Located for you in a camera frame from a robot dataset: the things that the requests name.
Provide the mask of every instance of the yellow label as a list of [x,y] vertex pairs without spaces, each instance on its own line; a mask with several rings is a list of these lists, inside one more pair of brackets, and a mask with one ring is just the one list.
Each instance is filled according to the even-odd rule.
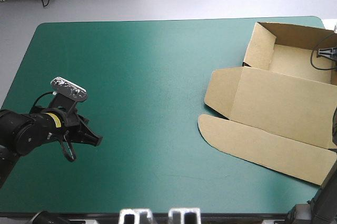
[[49,115],[50,117],[52,117],[52,119],[55,122],[56,128],[61,128],[61,121],[60,121],[60,119],[56,115],[54,115],[52,113],[44,113],[44,114]]

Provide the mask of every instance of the metal clamp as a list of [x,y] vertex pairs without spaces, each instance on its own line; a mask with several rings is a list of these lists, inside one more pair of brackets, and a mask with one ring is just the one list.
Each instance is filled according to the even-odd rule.
[[118,224],[157,224],[148,208],[122,209]]
[[171,208],[168,224],[201,224],[200,208]]

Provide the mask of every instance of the open cardboard box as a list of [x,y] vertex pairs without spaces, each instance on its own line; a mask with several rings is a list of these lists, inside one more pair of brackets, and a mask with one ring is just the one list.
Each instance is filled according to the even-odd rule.
[[[310,64],[311,50],[331,30],[256,23],[243,65],[216,70],[205,103],[229,120],[202,115],[199,129],[222,152],[320,185],[336,161],[332,116],[335,71]],[[320,48],[333,47],[337,36]],[[321,68],[331,61],[316,58]]]

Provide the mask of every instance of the green tabletop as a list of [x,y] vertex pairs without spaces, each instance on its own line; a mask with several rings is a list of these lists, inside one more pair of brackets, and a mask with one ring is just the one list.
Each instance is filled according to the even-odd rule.
[[[27,113],[61,76],[84,87],[78,105],[100,146],[57,142],[19,160],[0,211],[119,212],[200,207],[202,212],[286,212],[317,187],[226,155],[200,135],[211,73],[240,66],[254,23],[323,27],[317,17],[40,25],[3,108]],[[50,97],[45,97],[46,105]]]

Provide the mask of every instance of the box flap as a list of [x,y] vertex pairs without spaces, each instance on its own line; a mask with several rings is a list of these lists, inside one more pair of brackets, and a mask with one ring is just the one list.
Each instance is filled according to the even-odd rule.
[[243,67],[215,70],[204,102],[220,114],[230,117]]
[[[324,28],[306,27],[285,23],[259,23],[274,36],[276,44],[293,46],[302,49],[313,49],[326,36],[333,34],[332,30]],[[324,41],[320,48],[334,47],[337,44],[337,35]]]
[[255,23],[251,40],[248,44],[244,63],[259,69],[268,70],[273,56],[276,37],[259,23]]
[[201,115],[198,125],[203,138],[214,148],[317,185],[336,161],[332,151],[230,120]]
[[331,129],[337,86],[252,67],[221,69],[212,75],[205,103],[230,120],[321,148],[335,147]]

